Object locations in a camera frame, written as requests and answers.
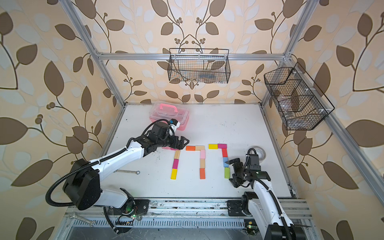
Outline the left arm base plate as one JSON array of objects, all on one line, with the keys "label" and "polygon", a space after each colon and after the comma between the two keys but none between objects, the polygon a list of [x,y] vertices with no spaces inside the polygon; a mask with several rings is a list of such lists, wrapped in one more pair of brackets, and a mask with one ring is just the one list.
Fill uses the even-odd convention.
[{"label": "left arm base plate", "polygon": [[128,200],[124,213],[129,216],[145,215],[149,210],[149,204],[150,200],[148,199]]}]

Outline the yellow block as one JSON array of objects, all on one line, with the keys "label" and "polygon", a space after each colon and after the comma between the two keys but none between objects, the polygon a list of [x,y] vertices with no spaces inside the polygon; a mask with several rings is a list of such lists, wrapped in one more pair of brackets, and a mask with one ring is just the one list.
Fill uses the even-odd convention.
[{"label": "yellow block", "polygon": [[210,150],[217,150],[219,147],[218,147],[218,144],[209,144],[209,149]]},{"label": "yellow block", "polygon": [[172,169],[171,180],[175,180],[177,178],[177,173],[178,173],[177,169]]}]

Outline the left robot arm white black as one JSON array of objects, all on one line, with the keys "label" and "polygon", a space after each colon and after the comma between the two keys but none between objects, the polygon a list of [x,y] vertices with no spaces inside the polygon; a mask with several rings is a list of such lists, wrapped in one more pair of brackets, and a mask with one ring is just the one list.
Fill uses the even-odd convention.
[{"label": "left robot arm white black", "polygon": [[[45,200],[53,207],[76,206],[78,210],[86,210],[93,206],[122,208],[132,196],[127,190],[120,188],[102,188],[101,182],[110,174],[130,162],[142,159],[155,152],[157,148],[170,147],[176,150],[184,149],[189,140],[183,136],[170,136],[161,140],[159,137],[149,138],[140,136],[130,138],[127,145],[120,150],[92,161],[78,160],[71,171],[57,180],[48,189]],[[63,183],[63,191],[71,200],[59,203],[51,195],[56,187]]]}]

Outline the red block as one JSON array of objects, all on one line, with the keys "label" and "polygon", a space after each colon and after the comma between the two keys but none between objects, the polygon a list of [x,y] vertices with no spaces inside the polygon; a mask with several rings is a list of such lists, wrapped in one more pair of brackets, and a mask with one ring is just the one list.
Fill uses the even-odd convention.
[{"label": "red block", "polygon": [[223,156],[223,158],[228,158],[227,149],[222,149],[222,156]]}]

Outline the green block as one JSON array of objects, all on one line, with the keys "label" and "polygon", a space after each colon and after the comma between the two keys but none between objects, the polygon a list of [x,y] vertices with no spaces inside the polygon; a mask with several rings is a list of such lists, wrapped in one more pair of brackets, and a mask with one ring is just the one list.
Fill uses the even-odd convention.
[{"label": "green block", "polygon": [[230,168],[229,167],[224,167],[224,170],[225,170],[225,173],[224,173],[225,179],[229,179],[231,177]]}]

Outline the red-orange block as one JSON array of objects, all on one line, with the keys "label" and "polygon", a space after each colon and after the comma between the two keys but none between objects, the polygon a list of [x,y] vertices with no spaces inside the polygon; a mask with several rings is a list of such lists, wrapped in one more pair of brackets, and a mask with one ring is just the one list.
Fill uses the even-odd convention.
[{"label": "red-orange block", "polygon": [[200,179],[201,180],[205,180],[206,179],[205,168],[200,168]]}]

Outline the orange block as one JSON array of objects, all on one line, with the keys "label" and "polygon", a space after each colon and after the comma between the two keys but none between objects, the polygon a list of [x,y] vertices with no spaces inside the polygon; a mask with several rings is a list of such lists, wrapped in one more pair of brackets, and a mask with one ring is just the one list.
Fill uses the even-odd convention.
[{"label": "orange block", "polygon": [[193,151],[193,152],[194,152],[194,151],[196,151],[196,147],[195,147],[195,146],[187,146],[187,147],[186,147],[186,150],[187,150],[187,151]]}]

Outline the pink plastic toolbox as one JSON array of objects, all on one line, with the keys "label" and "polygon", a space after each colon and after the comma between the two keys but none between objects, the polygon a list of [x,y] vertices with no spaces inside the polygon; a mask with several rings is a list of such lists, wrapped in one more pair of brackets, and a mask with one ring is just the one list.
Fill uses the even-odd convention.
[{"label": "pink plastic toolbox", "polygon": [[190,118],[190,110],[183,105],[157,101],[153,104],[149,118],[152,122],[159,119],[176,119],[180,123],[178,130],[184,131]]}]

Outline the blue block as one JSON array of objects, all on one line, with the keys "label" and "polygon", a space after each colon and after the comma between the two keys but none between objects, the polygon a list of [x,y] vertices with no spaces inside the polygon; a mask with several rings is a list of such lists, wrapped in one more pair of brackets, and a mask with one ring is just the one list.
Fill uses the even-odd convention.
[{"label": "blue block", "polygon": [[223,157],[223,166],[224,166],[225,168],[228,168],[228,167],[229,167],[229,164],[227,163],[227,161],[228,161],[228,158],[227,158],[227,157]]}]

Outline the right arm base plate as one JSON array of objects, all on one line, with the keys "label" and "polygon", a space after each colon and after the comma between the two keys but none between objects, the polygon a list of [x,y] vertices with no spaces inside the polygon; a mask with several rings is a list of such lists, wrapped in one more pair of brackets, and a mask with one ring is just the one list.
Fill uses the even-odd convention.
[{"label": "right arm base plate", "polygon": [[249,214],[245,211],[241,200],[228,200],[227,209],[230,217],[245,217]]}]

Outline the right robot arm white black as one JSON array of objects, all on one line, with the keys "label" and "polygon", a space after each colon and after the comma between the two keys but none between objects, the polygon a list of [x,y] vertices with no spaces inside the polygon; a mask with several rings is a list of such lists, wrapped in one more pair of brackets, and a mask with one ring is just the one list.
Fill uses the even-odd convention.
[{"label": "right robot arm white black", "polygon": [[305,240],[302,227],[296,226],[284,211],[275,195],[271,178],[261,170],[258,156],[247,155],[244,165],[239,158],[226,162],[233,166],[234,173],[229,179],[235,187],[242,187],[248,182],[252,192],[244,192],[240,200],[227,201],[230,217],[253,217],[255,225],[247,224],[250,232],[256,230],[264,240]]}]

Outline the wooden block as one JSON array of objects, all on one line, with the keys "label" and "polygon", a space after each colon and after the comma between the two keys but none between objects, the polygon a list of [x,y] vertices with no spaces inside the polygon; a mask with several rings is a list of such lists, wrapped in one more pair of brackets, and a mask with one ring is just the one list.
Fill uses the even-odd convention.
[{"label": "wooden block", "polygon": [[180,159],[180,153],[181,153],[181,151],[180,151],[180,150],[176,150],[176,151],[175,151],[175,156],[174,156],[174,159],[177,159],[177,160],[179,160],[179,159]]},{"label": "wooden block", "polygon": [[205,146],[195,146],[195,150],[196,151],[204,151],[205,150]]},{"label": "wooden block", "polygon": [[206,160],[205,159],[200,159],[200,168],[204,169],[206,167]]}]

